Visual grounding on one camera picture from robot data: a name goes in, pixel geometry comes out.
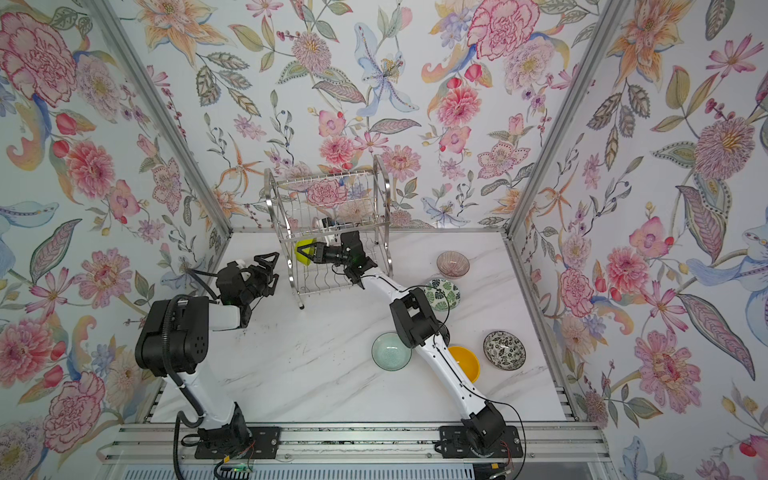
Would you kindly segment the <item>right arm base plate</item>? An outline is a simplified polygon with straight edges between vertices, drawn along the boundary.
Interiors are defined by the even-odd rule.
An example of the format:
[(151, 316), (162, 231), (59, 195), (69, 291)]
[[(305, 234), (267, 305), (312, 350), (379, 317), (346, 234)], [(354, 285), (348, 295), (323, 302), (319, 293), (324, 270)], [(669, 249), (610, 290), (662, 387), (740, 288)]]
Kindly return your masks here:
[(524, 442), (514, 426), (506, 427), (492, 443), (471, 436), (465, 426), (441, 426), (438, 433), (434, 451), (443, 459), (521, 459), (524, 456)]

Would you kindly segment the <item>lime green bowl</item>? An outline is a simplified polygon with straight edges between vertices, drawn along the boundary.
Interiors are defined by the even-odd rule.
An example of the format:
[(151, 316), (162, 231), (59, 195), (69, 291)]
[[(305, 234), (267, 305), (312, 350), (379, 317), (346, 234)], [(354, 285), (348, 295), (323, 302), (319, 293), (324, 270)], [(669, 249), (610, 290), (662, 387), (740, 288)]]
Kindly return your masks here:
[(316, 251), (316, 240), (305, 239), (300, 240), (295, 245), (296, 259), (299, 263), (309, 266), (314, 263)]

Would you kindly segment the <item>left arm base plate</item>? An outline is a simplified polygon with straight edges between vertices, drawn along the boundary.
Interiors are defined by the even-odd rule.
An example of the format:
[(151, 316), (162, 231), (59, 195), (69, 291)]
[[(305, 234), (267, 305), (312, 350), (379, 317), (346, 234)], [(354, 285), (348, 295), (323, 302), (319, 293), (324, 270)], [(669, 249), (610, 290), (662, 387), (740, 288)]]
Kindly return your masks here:
[(222, 460), (229, 456), (246, 460), (274, 460), (280, 444), (280, 427), (247, 427), (247, 432), (225, 428), (200, 430), (196, 460)]

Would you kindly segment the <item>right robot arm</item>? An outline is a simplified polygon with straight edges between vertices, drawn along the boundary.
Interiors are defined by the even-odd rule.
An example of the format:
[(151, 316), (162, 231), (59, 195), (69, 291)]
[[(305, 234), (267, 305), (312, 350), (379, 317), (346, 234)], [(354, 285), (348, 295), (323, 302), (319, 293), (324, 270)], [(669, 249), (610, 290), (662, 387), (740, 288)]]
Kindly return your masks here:
[(506, 421), (495, 402), (482, 395), (449, 352), (445, 321), (434, 313), (421, 285), (403, 286), (391, 276), (392, 261), (379, 264), (364, 247), (361, 232), (345, 231), (334, 243), (313, 240), (295, 247), (299, 257), (317, 265), (339, 267), (362, 290), (377, 289), (389, 300), (389, 310), (401, 343), (416, 352), (441, 380), (461, 414), (469, 445), (486, 455), (500, 442)]

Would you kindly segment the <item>steel wire dish rack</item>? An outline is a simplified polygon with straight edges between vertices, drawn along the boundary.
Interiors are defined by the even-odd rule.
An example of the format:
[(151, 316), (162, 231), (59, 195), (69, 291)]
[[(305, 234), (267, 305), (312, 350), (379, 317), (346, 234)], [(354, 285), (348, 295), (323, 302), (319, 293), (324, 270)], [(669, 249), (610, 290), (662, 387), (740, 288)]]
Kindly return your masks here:
[(360, 169), (284, 180), (267, 169), (263, 191), (299, 308), (311, 295), (352, 285), (343, 273), (348, 253), (361, 251), (393, 274), (392, 181), (378, 156)]

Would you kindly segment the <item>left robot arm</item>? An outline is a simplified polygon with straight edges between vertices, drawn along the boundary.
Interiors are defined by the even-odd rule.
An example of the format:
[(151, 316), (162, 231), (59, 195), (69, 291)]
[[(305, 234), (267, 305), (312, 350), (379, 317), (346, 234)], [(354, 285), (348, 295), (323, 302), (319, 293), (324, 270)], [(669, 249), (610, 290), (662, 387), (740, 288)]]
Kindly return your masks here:
[(137, 365), (181, 393), (194, 416), (180, 411), (178, 422), (195, 429), (202, 445), (216, 453), (243, 450), (253, 440), (240, 406), (207, 362), (210, 335), (248, 327), (253, 307), (275, 293), (279, 257), (271, 252), (249, 264), (232, 261), (216, 273), (191, 269), (204, 294), (154, 302), (137, 341)]

